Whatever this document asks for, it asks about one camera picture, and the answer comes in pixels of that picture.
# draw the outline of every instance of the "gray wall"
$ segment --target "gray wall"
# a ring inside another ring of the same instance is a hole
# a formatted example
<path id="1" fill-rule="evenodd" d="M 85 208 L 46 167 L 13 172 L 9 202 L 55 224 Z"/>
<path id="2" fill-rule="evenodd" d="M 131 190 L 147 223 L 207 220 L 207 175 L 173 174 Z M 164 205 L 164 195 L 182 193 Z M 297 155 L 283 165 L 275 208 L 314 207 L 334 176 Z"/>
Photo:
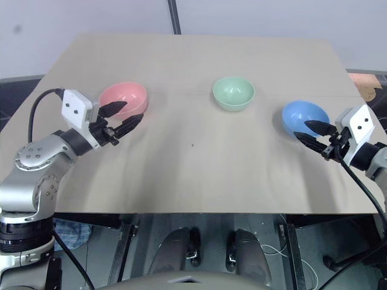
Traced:
<path id="1" fill-rule="evenodd" d="M 348 69 L 387 71 L 386 0 L 177 0 L 184 34 L 329 39 Z"/>
<path id="2" fill-rule="evenodd" d="M 348 69 L 387 71 L 386 0 L 177 0 L 183 34 L 329 39 Z M 172 33 L 166 0 L 0 0 L 0 79 L 45 74 L 84 32 Z"/>
<path id="3" fill-rule="evenodd" d="M 0 79 L 45 74 L 79 33 L 172 33 L 165 0 L 0 0 Z"/>

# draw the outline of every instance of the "blue cloth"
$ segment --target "blue cloth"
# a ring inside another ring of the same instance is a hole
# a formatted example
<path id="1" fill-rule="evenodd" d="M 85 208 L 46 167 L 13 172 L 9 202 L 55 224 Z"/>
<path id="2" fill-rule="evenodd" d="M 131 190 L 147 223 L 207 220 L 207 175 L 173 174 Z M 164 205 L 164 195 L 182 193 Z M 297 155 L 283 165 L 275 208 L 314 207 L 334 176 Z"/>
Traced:
<path id="1" fill-rule="evenodd" d="M 73 250 L 87 243 L 91 236 L 91 225 L 80 222 L 70 222 L 63 219 L 54 219 L 55 231 L 63 240 L 65 245 Z M 59 251 L 62 247 L 55 241 L 54 250 Z"/>

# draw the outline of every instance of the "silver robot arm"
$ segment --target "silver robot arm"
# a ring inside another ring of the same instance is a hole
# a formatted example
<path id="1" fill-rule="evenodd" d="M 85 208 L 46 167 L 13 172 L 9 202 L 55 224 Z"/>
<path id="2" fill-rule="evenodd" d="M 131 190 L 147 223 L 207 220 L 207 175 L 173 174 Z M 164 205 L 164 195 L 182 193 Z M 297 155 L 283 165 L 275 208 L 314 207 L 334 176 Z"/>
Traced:
<path id="1" fill-rule="evenodd" d="M 117 128 L 107 126 L 105 118 L 125 104 L 117 101 L 100 108 L 76 90 L 63 90 L 62 116 L 71 129 L 17 152 L 13 170 L 0 185 L 0 289 L 47 289 L 47 271 L 58 267 L 52 232 L 60 182 L 79 156 L 108 143 L 117 145 L 139 124 L 142 114 Z"/>

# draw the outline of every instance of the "beige tabletop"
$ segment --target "beige tabletop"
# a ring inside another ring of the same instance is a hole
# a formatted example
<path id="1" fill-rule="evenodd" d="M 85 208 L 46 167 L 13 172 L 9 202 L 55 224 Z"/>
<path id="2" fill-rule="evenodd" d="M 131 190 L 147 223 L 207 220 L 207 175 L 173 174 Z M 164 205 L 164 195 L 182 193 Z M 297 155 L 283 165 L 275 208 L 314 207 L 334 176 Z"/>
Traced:
<path id="1" fill-rule="evenodd" d="M 220 109 L 212 85 L 249 79 L 256 98 Z M 333 121 L 363 104 L 324 40 L 152 34 L 86 34 L 61 56 L 0 134 L 0 180 L 26 143 L 28 113 L 44 90 L 73 88 L 98 99 L 117 82 L 141 83 L 149 108 L 113 147 L 89 152 L 61 185 L 58 211 L 93 213 L 369 213 L 374 208 L 334 161 L 281 129 L 282 107 L 309 100 Z M 56 96 L 40 103 L 34 140 L 67 129 Z M 373 141 L 387 137 L 372 114 Z M 383 202 L 379 188 L 356 170 Z"/>

